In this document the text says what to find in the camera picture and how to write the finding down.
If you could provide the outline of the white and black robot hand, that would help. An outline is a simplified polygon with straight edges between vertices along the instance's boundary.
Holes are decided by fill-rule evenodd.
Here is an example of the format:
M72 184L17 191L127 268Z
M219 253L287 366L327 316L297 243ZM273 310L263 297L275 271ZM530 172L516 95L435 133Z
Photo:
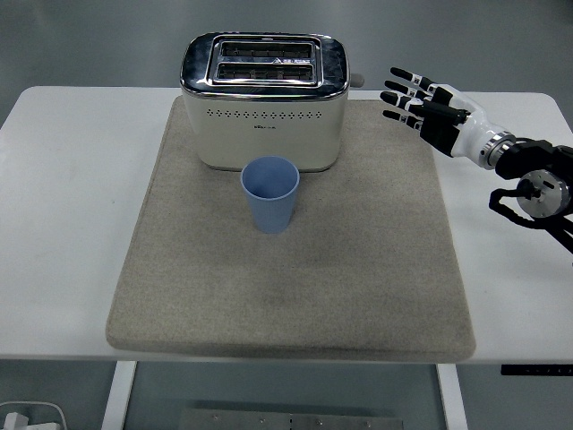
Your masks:
M385 82L380 98L393 108L383 115L416 130L437 151L492 169L515 144L514 134L490 122L483 107L462 91L401 68L390 73L405 82Z

